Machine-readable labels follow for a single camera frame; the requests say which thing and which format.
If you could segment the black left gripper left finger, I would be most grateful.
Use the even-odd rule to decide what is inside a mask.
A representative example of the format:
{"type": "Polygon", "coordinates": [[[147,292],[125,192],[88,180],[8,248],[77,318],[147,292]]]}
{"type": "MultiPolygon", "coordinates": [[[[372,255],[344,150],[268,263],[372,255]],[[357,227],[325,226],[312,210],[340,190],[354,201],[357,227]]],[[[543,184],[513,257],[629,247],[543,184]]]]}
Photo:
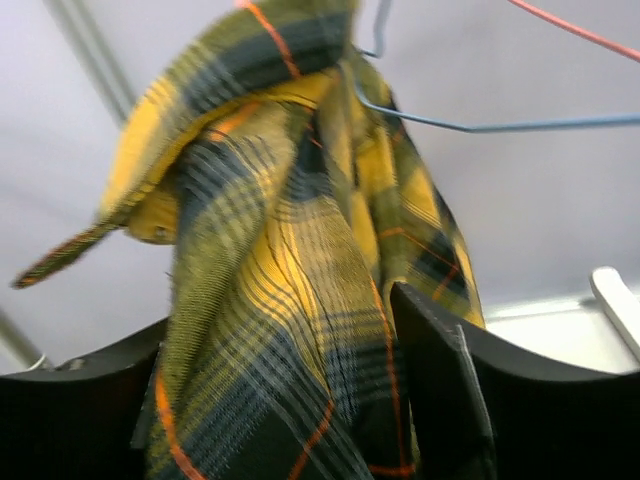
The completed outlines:
{"type": "Polygon", "coordinates": [[[4,479],[141,479],[165,320],[53,369],[1,378],[4,479]]]}

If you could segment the blue wire hanger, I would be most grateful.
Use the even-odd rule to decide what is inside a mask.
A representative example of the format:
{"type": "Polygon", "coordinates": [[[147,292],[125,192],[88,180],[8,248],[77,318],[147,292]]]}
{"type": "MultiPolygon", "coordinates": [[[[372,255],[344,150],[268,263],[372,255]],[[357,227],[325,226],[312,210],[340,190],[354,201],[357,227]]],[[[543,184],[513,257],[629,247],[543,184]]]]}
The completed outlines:
{"type": "Polygon", "coordinates": [[[637,127],[639,62],[509,1],[379,1],[368,19],[393,92],[382,115],[467,134],[637,127]]]}

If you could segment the pink wire hanger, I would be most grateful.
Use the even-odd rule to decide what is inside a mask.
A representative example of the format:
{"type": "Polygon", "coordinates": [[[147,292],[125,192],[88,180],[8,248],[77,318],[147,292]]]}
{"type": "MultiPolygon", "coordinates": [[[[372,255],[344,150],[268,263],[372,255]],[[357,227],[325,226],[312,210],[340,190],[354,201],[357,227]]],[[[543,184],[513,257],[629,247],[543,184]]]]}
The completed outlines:
{"type": "Polygon", "coordinates": [[[578,36],[588,42],[596,44],[600,47],[603,47],[609,51],[612,51],[616,54],[622,55],[630,60],[635,62],[640,62],[640,52],[637,49],[633,49],[631,47],[626,47],[620,43],[614,42],[612,40],[606,39],[601,35],[597,35],[589,30],[586,30],[582,27],[574,25],[566,20],[563,20],[549,12],[546,12],[538,7],[535,7],[525,1],[522,0],[509,0],[509,3],[514,6],[526,11],[529,14],[534,15],[535,17],[543,20],[557,28],[560,28],[572,35],[578,36]]]}

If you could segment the yellow plaid shirt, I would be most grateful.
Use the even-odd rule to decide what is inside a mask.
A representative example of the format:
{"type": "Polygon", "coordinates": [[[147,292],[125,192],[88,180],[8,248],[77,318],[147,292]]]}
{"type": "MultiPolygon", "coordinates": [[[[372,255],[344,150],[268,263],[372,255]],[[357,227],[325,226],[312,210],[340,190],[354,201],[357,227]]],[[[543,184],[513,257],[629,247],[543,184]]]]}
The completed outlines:
{"type": "Polygon", "coordinates": [[[150,479],[418,479],[390,293],[484,322],[464,239],[354,1],[243,1],[138,100],[94,223],[174,249],[150,479]]]}

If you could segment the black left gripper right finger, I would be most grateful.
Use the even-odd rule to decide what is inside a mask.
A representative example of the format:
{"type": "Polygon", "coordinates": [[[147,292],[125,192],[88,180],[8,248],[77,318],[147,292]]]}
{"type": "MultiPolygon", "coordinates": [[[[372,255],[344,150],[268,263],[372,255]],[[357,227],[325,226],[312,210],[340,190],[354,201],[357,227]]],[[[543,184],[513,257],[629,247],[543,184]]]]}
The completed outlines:
{"type": "Polygon", "coordinates": [[[639,376],[533,353],[405,283],[391,305],[428,479],[635,479],[639,376]]]}

